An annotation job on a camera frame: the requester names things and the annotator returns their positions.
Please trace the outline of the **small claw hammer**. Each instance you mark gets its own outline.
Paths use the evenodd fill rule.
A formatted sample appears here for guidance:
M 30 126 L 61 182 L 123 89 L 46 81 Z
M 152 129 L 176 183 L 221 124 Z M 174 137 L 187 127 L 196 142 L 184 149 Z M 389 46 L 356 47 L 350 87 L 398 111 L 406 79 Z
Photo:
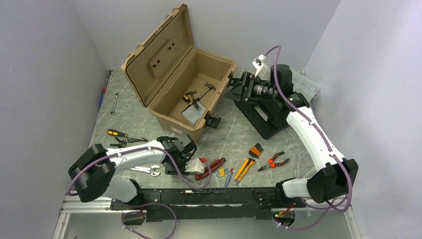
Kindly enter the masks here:
M 186 92 L 183 95 L 183 99 L 188 103 L 189 106 L 193 106 L 195 109 L 199 109 L 198 101 L 195 98 L 196 90 Z

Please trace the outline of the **large black-handled hammer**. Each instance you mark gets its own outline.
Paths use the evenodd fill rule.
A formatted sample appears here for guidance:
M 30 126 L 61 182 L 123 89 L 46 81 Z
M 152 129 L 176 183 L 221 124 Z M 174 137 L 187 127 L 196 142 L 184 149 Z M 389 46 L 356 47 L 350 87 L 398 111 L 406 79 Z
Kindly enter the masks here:
M 200 94 L 200 96 L 199 97 L 197 97 L 196 99 L 195 99 L 195 102 L 198 102 L 198 101 L 200 101 L 209 91 L 211 91 L 211 90 L 216 90 L 216 88 L 215 88 L 215 86 L 213 85 L 213 84 L 210 84 L 210 83 L 208 83 L 208 82 L 206 82 L 205 83 L 205 86 L 207 87 L 205 90 L 204 90 L 204 92 L 202 92 L 201 94 Z

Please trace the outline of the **black tool tray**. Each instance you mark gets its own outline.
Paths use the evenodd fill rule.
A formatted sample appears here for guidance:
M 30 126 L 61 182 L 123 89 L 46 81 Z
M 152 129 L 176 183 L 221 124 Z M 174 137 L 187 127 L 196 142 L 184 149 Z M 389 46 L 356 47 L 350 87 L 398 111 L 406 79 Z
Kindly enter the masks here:
M 278 112 L 272 101 L 242 101 L 240 90 L 234 88 L 226 93 L 226 97 L 234 101 L 263 139 L 269 139 L 289 126 L 286 121 L 288 112 Z

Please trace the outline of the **orange black utility knife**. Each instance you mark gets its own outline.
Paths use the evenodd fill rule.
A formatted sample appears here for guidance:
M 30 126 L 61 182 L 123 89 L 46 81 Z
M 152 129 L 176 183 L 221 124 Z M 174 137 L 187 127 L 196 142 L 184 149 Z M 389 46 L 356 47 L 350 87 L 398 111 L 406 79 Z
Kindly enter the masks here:
M 252 158 L 247 158 L 244 163 L 242 164 L 241 168 L 239 169 L 239 171 L 237 172 L 236 176 L 235 176 L 235 184 L 238 184 L 243 176 L 246 174 L 246 172 L 249 170 L 249 168 L 255 164 L 256 160 L 252 159 Z

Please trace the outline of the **small clear screw box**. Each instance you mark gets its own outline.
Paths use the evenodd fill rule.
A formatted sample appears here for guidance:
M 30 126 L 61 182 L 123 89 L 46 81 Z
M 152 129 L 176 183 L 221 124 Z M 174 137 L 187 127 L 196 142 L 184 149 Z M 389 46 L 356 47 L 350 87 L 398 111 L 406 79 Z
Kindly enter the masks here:
M 203 105 L 198 104 L 198 108 L 195 108 L 195 106 L 192 105 L 182 111 L 182 116 L 190 123 L 191 126 L 195 126 L 201 119 L 204 111 L 205 107 Z

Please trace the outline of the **red black utility knife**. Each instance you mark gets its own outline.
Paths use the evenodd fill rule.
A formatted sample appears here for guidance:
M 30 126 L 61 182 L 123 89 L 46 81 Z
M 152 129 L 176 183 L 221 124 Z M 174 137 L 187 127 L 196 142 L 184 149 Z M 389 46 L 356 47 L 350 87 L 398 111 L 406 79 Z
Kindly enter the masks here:
M 199 181 L 202 179 L 205 179 L 206 177 L 208 177 L 210 175 L 210 173 L 216 171 L 218 168 L 220 168 L 224 163 L 225 163 L 226 159 L 220 158 L 220 159 L 216 159 L 213 163 L 210 164 L 210 168 L 211 171 L 209 171 L 209 169 L 207 167 L 205 167 L 204 173 L 203 174 L 196 174 L 195 175 L 195 180 Z

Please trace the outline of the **tan plastic toolbox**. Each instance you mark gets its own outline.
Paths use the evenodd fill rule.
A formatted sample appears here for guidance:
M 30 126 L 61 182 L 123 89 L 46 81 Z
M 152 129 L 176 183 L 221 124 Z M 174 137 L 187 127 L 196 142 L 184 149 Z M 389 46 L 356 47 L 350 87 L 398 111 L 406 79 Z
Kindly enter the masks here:
M 159 125 L 177 135 L 190 135 L 198 141 L 207 127 L 207 116 L 223 97 L 235 61 L 194 46 L 189 9 L 181 4 L 165 17 L 163 23 L 133 53 L 128 54 L 121 70 L 139 102 L 154 115 Z M 188 107 L 182 96 L 196 90 L 200 95 L 213 84 L 199 104 L 205 111 L 195 126 L 182 116 Z

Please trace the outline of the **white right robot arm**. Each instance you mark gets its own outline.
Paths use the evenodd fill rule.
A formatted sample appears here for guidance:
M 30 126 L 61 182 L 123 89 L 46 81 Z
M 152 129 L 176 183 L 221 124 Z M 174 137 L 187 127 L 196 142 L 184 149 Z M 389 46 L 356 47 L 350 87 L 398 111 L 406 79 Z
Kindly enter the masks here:
M 250 72 L 243 72 L 239 78 L 230 77 L 231 88 L 226 96 L 234 101 L 263 139 L 290 126 L 313 161 L 315 175 L 276 184 L 276 204 L 285 207 L 295 198 L 324 203 L 339 196 L 350 196 L 358 172 L 357 162 L 346 159 L 320 128 L 309 100 L 294 90 L 290 67 L 272 66 L 270 74 L 269 80 Z

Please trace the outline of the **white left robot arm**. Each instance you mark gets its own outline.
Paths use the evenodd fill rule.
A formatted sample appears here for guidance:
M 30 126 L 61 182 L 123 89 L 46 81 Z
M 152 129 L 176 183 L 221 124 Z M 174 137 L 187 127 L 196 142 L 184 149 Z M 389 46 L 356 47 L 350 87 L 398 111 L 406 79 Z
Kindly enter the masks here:
M 204 172 L 205 164 L 194 157 L 196 150 L 197 145 L 189 135 L 181 138 L 161 136 L 127 148 L 104 148 L 102 144 L 94 144 L 69 168 L 71 184 L 67 195 L 77 196 L 83 203 L 108 197 L 137 209 L 145 201 L 139 183 L 117 175 L 147 164 L 162 164 L 166 174 L 200 174 Z

